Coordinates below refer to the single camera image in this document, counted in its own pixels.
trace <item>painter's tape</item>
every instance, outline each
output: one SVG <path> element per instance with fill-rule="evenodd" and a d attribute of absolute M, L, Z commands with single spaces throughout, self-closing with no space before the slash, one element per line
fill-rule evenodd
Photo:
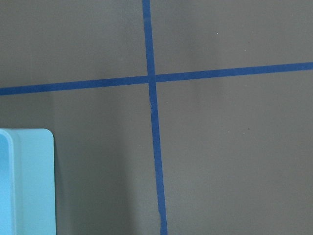
<path fill-rule="evenodd" d="M 62 82 L 53 84 L 0 88 L 0 95 L 53 92 L 97 87 L 113 87 L 148 83 L 148 76 L 121 77 L 79 82 Z"/>
<path fill-rule="evenodd" d="M 145 31 L 146 43 L 146 57 L 147 57 L 147 72 L 148 75 L 155 75 L 155 60 L 153 51 L 153 38 L 152 38 L 152 24 L 151 24 L 151 11 L 150 1 L 142 0 L 143 24 Z"/>
<path fill-rule="evenodd" d="M 165 206 L 165 193 L 163 182 L 163 168 L 162 168 L 162 155 L 161 155 L 161 142 L 160 130 L 158 121 L 157 110 L 157 84 L 156 84 L 156 71 L 155 60 L 153 51 L 153 38 L 152 38 L 152 24 L 151 24 L 151 11 L 150 1 L 142 0 L 143 23 L 145 31 L 145 46 L 147 58 L 147 72 L 149 77 L 149 98 L 151 105 L 151 126 L 152 126 L 152 140 L 153 151 L 155 158 L 155 171 L 156 171 L 156 193 L 158 212 L 160 214 L 161 228 L 160 234 L 167 235 L 167 219 L 166 219 L 166 206 Z"/>
<path fill-rule="evenodd" d="M 313 62 L 156 75 L 156 82 L 313 70 Z"/>

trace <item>light blue plastic container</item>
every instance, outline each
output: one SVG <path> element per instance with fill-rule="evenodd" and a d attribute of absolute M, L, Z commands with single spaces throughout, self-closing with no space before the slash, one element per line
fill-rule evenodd
<path fill-rule="evenodd" d="M 0 235 L 56 235 L 53 135 L 0 129 Z"/>

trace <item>blue tape line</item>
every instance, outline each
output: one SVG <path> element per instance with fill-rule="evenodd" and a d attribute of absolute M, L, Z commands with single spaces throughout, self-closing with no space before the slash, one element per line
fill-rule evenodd
<path fill-rule="evenodd" d="M 167 235 L 167 218 L 166 218 L 165 192 L 164 192 L 162 156 L 161 156 L 160 130 L 159 130 L 158 110 L 157 110 L 156 86 L 157 84 L 155 83 L 155 81 L 149 82 L 152 140 L 153 140 L 153 152 L 154 152 L 154 157 L 155 157 L 155 171 L 156 171 L 157 204 L 158 204 L 158 212 L 160 214 L 160 220 L 161 220 L 160 234 Z"/>
<path fill-rule="evenodd" d="M 275 73 L 275 72 L 306 71 L 306 70 L 313 70 L 313 62 L 284 64 L 284 65 L 268 65 L 268 66 L 258 66 L 258 67 L 245 67 L 245 68 L 223 69 L 223 70 L 206 70 L 206 71 L 196 71 L 196 72 L 170 73 L 170 74 L 155 75 L 155 77 L 156 77 L 156 82 L 171 82 L 171 81 L 202 79 L 202 78 L 229 77 L 229 76 L 252 75 L 252 74 Z M 0 95 L 26 94 L 26 93 L 64 91 L 64 90 L 75 90 L 75 89 L 85 89 L 85 88 L 97 88 L 97 87 L 135 85 L 135 84 L 149 83 L 150 80 L 151 80 L 151 76 L 135 76 L 135 77 L 110 78 L 110 79 L 90 80 L 90 81 L 81 81 L 81 82 L 63 82 L 63 83 L 52 83 L 52 84 L 31 85 L 31 86 L 7 87 L 7 88 L 0 88 Z"/>
<path fill-rule="evenodd" d="M 313 70 L 313 62 L 156 75 L 156 82 Z"/>
<path fill-rule="evenodd" d="M 156 71 L 153 51 L 152 24 L 149 0 L 142 0 L 142 12 L 143 12 L 143 25 L 145 31 L 146 58 L 148 70 L 147 72 L 148 75 L 155 75 Z"/>
<path fill-rule="evenodd" d="M 43 85 L 0 88 L 0 95 L 52 92 L 97 87 L 112 87 L 148 83 L 148 76 L 121 77 L 80 82 L 63 82 Z"/>
<path fill-rule="evenodd" d="M 151 105 L 153 151 L 155 157 L 157 205 L 161 220 L 160 234 L 167 235 L 167 218 L 166 218 L 165 193 L 163 181 L 160 129 L 157 110 L 157 84 L 155 76 L 156 71 L 153 51 L 152 23 L 149 0 L 142 0 L 142 12 L 145 31 L 147 73 L 149 76 L 149 98 Z"/>

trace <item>gray floor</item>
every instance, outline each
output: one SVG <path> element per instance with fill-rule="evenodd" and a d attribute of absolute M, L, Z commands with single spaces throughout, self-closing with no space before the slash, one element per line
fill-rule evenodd
<path fill-rule="evenodd" d="M 312 76 L 158 85 L 169 234 L 313 233 Z"/>
<path fill-rule="evenodd" d="M 142 2 L 0 2 L 0 88 L 146 75 Z M 156 73 L 312 62 L 300 1 L 151 1 Z M 313 233 L 313 72 L 158 83 L 169 235 Z M 0 96 L 55 136 L 58 235 L 157 235 L 148 85 Z"/>

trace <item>light blue object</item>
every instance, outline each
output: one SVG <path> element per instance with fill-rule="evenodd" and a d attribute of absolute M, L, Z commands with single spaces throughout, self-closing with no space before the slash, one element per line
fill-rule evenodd
<path fill-rule="evenodd" d="M 0 235 L 56 235 L 53 135 L 0 129 Z"/>

